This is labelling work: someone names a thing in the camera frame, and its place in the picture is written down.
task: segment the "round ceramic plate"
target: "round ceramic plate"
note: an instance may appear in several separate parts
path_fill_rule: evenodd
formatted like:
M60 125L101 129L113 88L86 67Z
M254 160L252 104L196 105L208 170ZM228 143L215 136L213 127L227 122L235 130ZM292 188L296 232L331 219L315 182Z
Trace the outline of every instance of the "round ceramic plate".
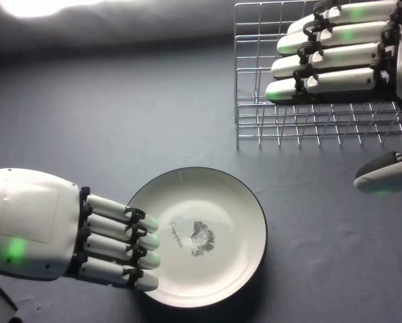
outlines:
M150 181L129 202L159 222L159 288L169 306L196 308L238 291L267 246L266 218L238 179L210 168L182 168Z

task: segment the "wire rack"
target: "wire rack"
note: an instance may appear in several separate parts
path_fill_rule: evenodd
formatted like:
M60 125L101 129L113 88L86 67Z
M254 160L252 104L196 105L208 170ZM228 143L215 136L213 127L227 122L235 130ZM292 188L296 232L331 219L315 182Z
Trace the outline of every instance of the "wire rack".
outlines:
M241 139L275 139L281 145L294 139L301 145L309 139L318 145L349 139L363 145L376 137L402 140L402 111L394 102L380 104L328 104L279 106L265 97L267 85L275 79L272 63L280 58L277 41L289 25L313 11L316 1L238 3L235 6L235 123L237 149Z

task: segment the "robotic hand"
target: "robotic hand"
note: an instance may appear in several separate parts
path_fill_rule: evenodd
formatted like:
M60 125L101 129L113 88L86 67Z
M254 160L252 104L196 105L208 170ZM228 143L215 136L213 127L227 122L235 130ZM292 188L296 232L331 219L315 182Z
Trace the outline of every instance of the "robotic hand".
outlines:
M279 39L275 104L396 101L402 109L402 0L317 3Z
M157 221L33 170L0 170L0 274L152 291Z

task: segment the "white plate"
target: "white plate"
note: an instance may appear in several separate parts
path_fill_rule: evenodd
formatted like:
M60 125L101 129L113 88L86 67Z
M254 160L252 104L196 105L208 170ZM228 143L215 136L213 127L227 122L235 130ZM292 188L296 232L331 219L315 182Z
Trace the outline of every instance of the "white plate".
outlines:
M267 226L255 195L210 168L182 168L150 181L128 204L158 220L159 288L146 293L169 306L221 301L252 277L264 257Z

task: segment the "wire basket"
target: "wire basket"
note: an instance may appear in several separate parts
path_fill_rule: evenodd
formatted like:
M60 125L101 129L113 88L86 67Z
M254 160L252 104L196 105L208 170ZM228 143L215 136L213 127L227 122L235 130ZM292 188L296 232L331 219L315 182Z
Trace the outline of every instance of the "wire basket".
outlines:
M380 104L324 104L279 106L265 97L267 85L275 81L270 70L280 58L277 41L289 25L313 12L317 1L238 3L235 6L235 123L237 149L241 139L275 139L281 145L294 139L298 145L314 139L340 145L353 139L363 145L376 137L402 140L402 111L394 102Z

